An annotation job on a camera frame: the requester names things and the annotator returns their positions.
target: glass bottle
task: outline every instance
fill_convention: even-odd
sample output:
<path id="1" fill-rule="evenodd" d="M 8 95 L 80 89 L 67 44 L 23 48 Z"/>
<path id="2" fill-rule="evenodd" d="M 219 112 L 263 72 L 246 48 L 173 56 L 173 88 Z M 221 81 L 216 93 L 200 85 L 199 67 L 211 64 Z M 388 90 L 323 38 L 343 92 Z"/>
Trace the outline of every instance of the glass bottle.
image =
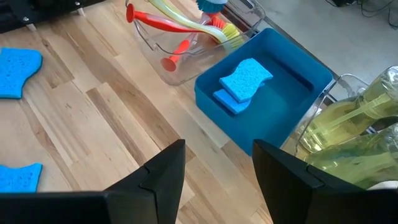
<path id="1" fill-rule="evenodd" d="M 360 135 L 378 119 L 397 114 L 398 66 L 393 66 L 359 96 L 333 103 L 314 117 L 300 144 L 310 152 L 321 151 Z"/>
<path id="2" fill-rule="evenodd" d="M 363 189 L 398 180 L 398 124 L 314 152 L 304 161 Z"/>

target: hardwood floor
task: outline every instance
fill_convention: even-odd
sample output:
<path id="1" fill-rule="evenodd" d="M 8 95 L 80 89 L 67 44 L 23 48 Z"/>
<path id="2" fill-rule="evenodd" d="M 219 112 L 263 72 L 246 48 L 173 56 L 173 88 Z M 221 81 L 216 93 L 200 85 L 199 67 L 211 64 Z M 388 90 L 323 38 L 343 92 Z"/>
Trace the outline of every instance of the hardwood floor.
<path id="1" fill-rule="evenodd" d="M 174 87 L 160 79 L 124 10 L 124 1 L 108 0 L 86 17 L 0 35 L 1 46 L 44 56 L 23 99 L 0 101 L 0 164 L 42 163 L 40 192 L 103 190 L 183 138 L 177 223 L 272 223 L 251 158 L 195 106 L 193 80 Z"/>

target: blue tray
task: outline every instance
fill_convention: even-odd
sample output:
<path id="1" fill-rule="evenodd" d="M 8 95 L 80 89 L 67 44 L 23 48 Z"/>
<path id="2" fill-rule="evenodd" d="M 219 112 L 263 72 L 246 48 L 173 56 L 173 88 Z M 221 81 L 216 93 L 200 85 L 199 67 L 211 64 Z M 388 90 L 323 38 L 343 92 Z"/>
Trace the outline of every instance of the blue tray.
<path id="1" fill-rule="evenodd" d="M 214 97 L 221 77 L 233 73 L 247 58 L 256 59 L 274 76 L 234 115 Z M 328 69 L 274 29 L 265 29 L 195 82 L 197 106 L 247 154 L 254 139 L 281 147 L 298 122 L 331 82 Z"/>

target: sponge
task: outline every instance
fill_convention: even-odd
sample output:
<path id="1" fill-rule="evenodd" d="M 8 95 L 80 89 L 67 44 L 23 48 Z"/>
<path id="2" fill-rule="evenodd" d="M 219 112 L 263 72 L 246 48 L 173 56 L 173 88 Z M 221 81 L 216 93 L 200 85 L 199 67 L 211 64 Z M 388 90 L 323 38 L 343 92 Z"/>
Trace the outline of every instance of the sponge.
<path id="1" fill-rule="evenodd" d="M 42 66 L 42 55 L 37 50 L 3 47 L 0 53 L 0 98 L 22 98 L 26 80 Z"/>
<path id="2" fill-rule="evenodd" d="M 22 168 L 8 168 L 0 165 L 0 193 L 36 192 L 42 164 Z"/>
<path id="3" fill-rule="evenodd" d="M 271 78 L 268 70 L 253 58 L 249 58 L 243 60 L 234 73 L 220 78 L 220 83 L 238 103 L 242 103 L 250 100 L 261 83 Z"/>
<path id="4" fill-rule="evenodd" d="M 244 111 L 249 105 L 251 100 L 247 100 L 243 103 L 238 103 L 226 90 L 221 89 L 215 91 L 213 96 L 222 103 L 225 107 L 227 107 L 232 113 L 239 114 Z"/>

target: rectangular sponge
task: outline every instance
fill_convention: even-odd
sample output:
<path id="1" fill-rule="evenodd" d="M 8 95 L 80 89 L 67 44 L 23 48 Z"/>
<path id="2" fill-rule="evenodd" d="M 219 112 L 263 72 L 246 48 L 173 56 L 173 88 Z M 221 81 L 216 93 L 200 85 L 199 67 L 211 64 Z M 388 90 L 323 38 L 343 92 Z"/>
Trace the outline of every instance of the rectangular sponge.
<path id="1" fill-rule="evenodd" d="M 227 107 L 235 115 L 244 111 L 249 105 L 250 100 L 243 103 L 238 103 L 226 90 L 221 89 L 213 93 L 213 96 Z"/>
<path id="2" fill-rule="evenodd" d="M 220 78 L 220 83 L 238 103 L 250 100 L 261 83 L 272 78 L 260 63 L 253 58 L 243 60 L 231 75 Z"/>

